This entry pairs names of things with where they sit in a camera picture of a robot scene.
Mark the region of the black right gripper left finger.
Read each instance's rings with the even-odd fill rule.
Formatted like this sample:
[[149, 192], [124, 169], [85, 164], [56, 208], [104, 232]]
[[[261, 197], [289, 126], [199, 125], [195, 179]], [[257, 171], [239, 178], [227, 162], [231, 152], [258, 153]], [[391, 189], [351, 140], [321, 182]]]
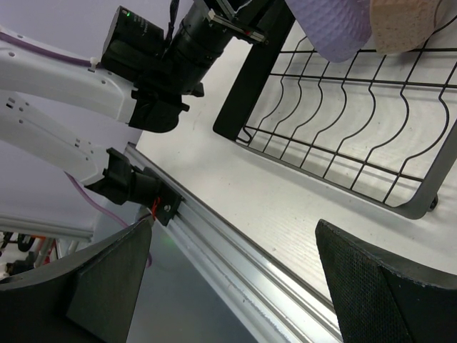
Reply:
[[125, 342], [150, 243], [143, 220], [1, 280], [1, 341]]

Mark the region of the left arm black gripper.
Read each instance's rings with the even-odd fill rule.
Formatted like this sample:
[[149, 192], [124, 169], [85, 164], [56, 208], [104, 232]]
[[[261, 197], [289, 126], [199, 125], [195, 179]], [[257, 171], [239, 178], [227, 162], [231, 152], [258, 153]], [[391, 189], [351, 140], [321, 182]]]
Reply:
[[210, 31], [235, 36], [250, 44], [268, 43], [281, 1], [195, 1], [187, 15], [185, 27], [190, 35]]

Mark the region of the purple square plate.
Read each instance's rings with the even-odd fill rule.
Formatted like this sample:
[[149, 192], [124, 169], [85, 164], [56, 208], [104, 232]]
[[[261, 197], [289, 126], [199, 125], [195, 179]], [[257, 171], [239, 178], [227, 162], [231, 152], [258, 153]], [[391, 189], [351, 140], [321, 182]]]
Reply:
[[295, 0], [286, 4], [315, 50], [329, 62], [350, 59], [371, 38], [369, 1]]

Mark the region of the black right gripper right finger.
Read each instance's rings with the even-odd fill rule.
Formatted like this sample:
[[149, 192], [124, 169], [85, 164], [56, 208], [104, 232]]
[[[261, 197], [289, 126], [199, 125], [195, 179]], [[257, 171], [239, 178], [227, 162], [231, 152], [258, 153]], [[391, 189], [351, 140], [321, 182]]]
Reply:
[[455, 342], [456, 275], [320, 220], [316, 244], [345, 342]]

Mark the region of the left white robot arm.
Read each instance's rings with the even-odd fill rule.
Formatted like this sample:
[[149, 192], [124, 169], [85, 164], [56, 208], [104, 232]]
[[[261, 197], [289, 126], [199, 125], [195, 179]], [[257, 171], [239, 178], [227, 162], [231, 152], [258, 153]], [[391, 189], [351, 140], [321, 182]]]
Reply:
[[118, 7], [102, 55], [79, 59], [1, 30], [1, 139], [47, 161], [115, 204], [150, 207], [161, 182], [121, 152], [82, 139], [23, 99], [24, 94], [95, 111], [135, 129], [173, 130], [202, 97], [202, 80], [232, 38], [265, 44], [275, 1], [195, 1], [162, 29]]

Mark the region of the brown square plate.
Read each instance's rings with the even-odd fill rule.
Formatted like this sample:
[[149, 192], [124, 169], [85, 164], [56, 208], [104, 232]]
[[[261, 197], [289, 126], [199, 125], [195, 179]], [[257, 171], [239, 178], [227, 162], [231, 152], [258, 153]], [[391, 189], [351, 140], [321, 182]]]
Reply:
[[443, 2], [437, 0], [373, 0], [370, 23], [376, 51], [399, 54], [430, 38]]

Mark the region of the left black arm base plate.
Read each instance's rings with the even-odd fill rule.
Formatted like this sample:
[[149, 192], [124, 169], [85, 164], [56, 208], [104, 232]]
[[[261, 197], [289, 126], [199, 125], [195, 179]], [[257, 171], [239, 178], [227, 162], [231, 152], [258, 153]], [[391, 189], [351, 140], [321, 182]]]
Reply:
[[158, 179], [160, 186], [154, 197], [151, 207], [153, 218], [163, 226], [167, 226], [171, 219], [176, 215], [181, 201], [184, 199], [169, 182], [162, 179], [150, 168], [145, 168], [144, 173], [150, 177]]

